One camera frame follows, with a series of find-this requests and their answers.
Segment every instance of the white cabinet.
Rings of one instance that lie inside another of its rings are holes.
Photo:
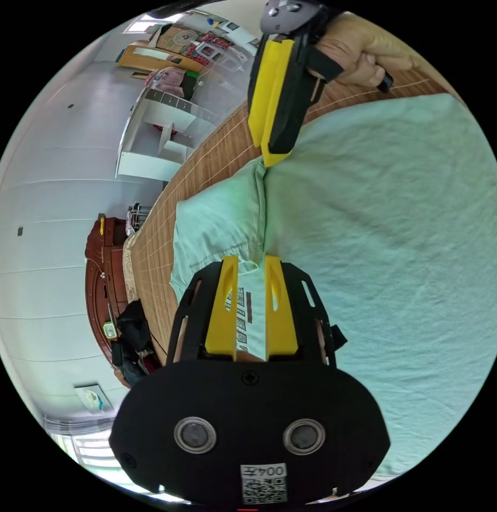
[[[172,131],[184,133],[196,119],[209,131],[218,122],[214,114],[189,101],[145,88],[125,125],[116,175],[170,181],[194,149],[173,141]]]

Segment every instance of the metal rack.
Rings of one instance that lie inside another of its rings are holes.
[[[125,223],[125,233],[127,236],[135,233],[142,227],[143,223],[147,220],[150,210],[148,206],[140,206],[138,202],[128,208]]]

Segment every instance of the sticker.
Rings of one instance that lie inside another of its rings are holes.
[[[285,464],[242,465],[241,484],[245,505],[287,501]]]

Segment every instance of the window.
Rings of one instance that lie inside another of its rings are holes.
[[[85,436],[60,436],[52,434],[51,437],[80,466],[83,466],[83,468],[107,482],[116,484],[128,491],[144,494],[161,501],[189,503],[186,500],[164,492],[152,494],[136,485],[120,467],[119,462],[113,455],[108,441],[110,433],[111,431],[107,430]]]
[[[140,17],[134,20],[126,30],[124,30],[124,34],[144,34],[152,25],[157,25],[161,22],[175,23],[183,16],[184,14],[174,14],[168,18],[158,19],[152,18],[152,16],[149,16],[148,14],[142,14]]]

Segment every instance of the curtain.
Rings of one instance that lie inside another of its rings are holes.
[[[110,431],[115,418],[87,418],[81,420],[58,420],[44,416],[44,428],[48,434],[60,436],[85,436]]]

